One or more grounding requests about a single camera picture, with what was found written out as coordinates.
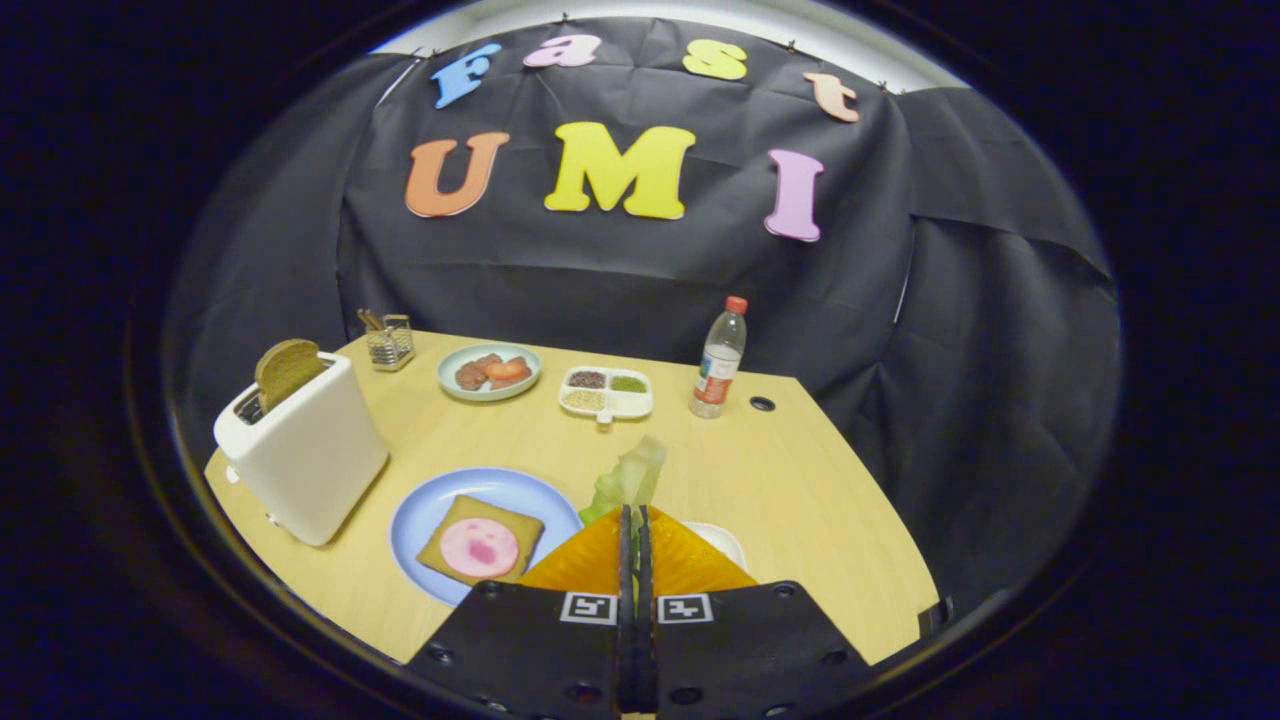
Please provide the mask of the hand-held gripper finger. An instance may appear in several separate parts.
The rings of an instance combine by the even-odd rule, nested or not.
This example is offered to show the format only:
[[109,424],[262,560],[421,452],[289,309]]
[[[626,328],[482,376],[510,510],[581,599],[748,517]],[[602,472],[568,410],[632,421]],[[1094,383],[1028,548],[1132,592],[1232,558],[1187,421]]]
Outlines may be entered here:
[[620,716],[636,703],[632,509],[616,514],[612,593],[484,580],[407,669],[483,716]]
[[637,533],[637,707],[818,716],[870,665],[797,582],[759,583],[653,506]]

